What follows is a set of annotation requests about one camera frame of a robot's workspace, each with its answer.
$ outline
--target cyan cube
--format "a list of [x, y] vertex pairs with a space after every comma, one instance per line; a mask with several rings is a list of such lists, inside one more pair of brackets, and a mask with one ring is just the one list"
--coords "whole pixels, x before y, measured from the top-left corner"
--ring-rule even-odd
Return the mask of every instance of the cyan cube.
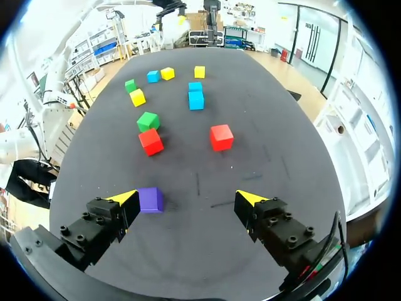
[[188, 92], [189, 109], [203, 110], [205, 107], [205, 98], [201, 91]]
[[188, 83], [188, 92], [203, 92], [202, 83]]
[[149, 83], [157, 83], [160, 80], [160, 72], [158, 70], [149, 71], [147, 78]]

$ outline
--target bolt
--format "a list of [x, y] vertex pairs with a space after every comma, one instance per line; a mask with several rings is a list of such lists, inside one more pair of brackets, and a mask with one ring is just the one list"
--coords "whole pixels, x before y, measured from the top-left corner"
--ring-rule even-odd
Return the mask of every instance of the bolt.
[[268, 225], [274, 226], [278, 222], [277, 218], [269, 218]]
[[86, 238], [82, 234], [77, 235], [75, 240], [78, 242], [79, 245], [84, 245], [86, 243]]
[[61, 234], [64, 235], [64, 236], [70, 235], [70, 230], [68, 229], [67, 226], [61, 226], [61, 227], [60, 227], [60, 232], [61, 232]]
[[98, 217], [98, 218], [96, 219], [96, 224], [104, 224], [104, 223], [105, 223], [105, 219], [104, 219], [104, 218]]
[[85, 220], [90, 219], [90, 213], [89, 212], [82, 213], [82, 218], [85, 219]]
[[287, 245], [288, 246], [295, 246], [297, 241], [298, 241], [297, 237], [294, 236], [294, 235], [291, 235], [289, 238], [287, 238]]
[[312, 236], [313, 234], [314, 234], [314, 231], [315, 229], [314, 229], [314, 227], [306, 227], [305, 228], [305, 235], [306, 236]]
[[286, 221], [289, 221], [291, 218], [293, 218], [292, 213], [290, 213], [290, 212], [285, 212], [285, 213], [284, 213], [284, 219], [285, 219]]

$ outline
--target purple cube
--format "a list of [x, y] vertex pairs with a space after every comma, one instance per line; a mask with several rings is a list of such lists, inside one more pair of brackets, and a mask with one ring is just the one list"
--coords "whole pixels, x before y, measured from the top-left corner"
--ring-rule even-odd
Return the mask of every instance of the purple cube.
[[157, 187], [139, 188], [140, 212], [142, 213], [162, 213], [163, 194]]

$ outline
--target red cube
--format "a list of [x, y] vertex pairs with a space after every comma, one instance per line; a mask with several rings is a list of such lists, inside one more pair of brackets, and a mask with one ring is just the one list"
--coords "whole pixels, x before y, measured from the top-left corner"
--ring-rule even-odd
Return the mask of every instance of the red cube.
[[234, 136], [227, 124], [211, 127], [211, 143], [215, 152], [230, 149]]
[[160, 136], [155, 129], [147, 130], [146, 132], [139, 134], [138, 137], [143, 149], [145, 149], [146, 155], [152, 156], [164, 150], [162, 139], [160, 139]]

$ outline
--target wooden floor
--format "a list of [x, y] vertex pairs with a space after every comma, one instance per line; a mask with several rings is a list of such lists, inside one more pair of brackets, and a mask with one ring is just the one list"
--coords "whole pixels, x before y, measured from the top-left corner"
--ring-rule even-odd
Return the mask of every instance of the wooden floor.
[[326, 103], [326, 99], [293, 66], [263, 52], [247, 51], [252, 58], [270, 72], [285, 89], [301, 94], [298, 104], [313, 122]]
[[[269, 71], [287, 90], [291, 90], [301, 94], [298, 104], [311, 121], [314, 121], [320, 110], [323, 108], [326, 99], [321, 93], [295, 68], [282, 62], [279, 58], [274, 58], [267, 53], [250, 52], [247, 54], [260, 63], [267, 71]], [[108, 82], [118, 73], [121, 67], [127, 61], [115, 61], [113, 63], [102, 66], [105, 71], [105, 77], [86, 94], [88, 103], [92, 104], [102, 90], [107, 86]], [[77, 129], [82, 121], [82, 116], [75, 112], [70, 119], [72, 126]], [[8, 217], [14, 221], [20, 228], [26, 226], [35, 229], [39, 224], [49, 229], [49, 211], [37, 208], [30, 204], [11, 198], [9, 202]]]

